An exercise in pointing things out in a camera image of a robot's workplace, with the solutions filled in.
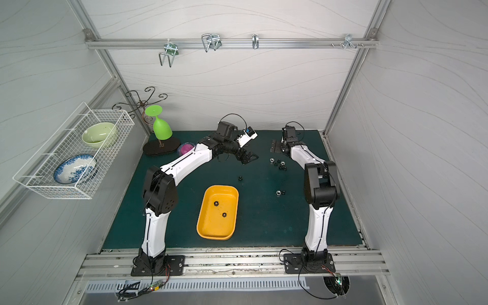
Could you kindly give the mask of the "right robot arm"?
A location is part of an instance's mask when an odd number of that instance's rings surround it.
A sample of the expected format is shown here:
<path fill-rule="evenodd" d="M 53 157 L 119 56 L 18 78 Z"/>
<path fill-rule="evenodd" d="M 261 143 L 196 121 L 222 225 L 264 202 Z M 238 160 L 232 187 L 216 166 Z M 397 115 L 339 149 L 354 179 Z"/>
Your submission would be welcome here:
<path fill-rule="evenodd" d="M 318 157 L 301 142 L 274 140 L 270 151 L 287 155 L 304 170 L 303 191 L 309 206 L 309 221 L 302 260 L 307 263 L 326 260 L 329 220 L 341 194 L 336 164 Z"/>

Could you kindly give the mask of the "yellow plastic storage box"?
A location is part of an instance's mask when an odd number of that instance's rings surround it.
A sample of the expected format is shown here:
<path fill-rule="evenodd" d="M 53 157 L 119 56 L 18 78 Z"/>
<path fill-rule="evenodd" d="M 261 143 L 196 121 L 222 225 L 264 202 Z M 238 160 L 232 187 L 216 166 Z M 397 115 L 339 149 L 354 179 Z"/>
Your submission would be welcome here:
<path fill-rule="evenodd" d="M 204 194 L 196 225 L 197 233 L 207 240 L 229 240 L 236 228 L 239 192 L 233 186 L 214 185 Z"/>

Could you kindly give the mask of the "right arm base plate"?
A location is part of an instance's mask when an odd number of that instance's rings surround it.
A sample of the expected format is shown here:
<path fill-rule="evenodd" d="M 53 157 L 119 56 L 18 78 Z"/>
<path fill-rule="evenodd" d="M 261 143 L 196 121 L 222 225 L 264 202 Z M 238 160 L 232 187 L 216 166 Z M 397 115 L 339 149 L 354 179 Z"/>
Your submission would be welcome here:
<path fill-rule="evenodd" d="M 335 273 L 336 266 L 331 253 L 318 260 L 308 260 L 302 254 L 284 254 L 281 258 L 287 274 L 325 274 Z"/>

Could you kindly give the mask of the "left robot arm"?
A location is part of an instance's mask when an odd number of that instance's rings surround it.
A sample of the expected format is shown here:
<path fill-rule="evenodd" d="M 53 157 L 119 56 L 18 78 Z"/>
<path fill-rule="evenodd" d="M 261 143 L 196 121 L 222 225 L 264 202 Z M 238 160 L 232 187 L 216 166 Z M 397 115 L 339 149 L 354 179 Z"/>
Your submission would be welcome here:
<path fill-rule="evenodd" d="M 146 227 L 141 257 L 152 261 L 164 255 L 168 218 L 178 203 L 178 184 L 199 166 L 222 153 L 235 155 L 236 159 L 244 165 L 258 159 L 257 155 L 245 149 L 247 143 L 256 137 L 256 134 L 252 136 L 242 134 L 235 140 L 205 137 L 185 155 L 171 163 L 161 167 L 154 166 L 147 171 L 143 191 Z"/>

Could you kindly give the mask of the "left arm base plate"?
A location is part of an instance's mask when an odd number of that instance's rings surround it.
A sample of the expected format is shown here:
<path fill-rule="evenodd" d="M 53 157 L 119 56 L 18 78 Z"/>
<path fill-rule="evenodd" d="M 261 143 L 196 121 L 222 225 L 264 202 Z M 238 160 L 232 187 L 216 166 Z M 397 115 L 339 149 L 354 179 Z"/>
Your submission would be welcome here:
<path fill-rule="evenodd" d="M 184 271 L 185 259 L 184 255 L 166 254 L 150 259 L 143 253 L 134 258 L 130 275 L 133 277 L 181 276 Z"/>

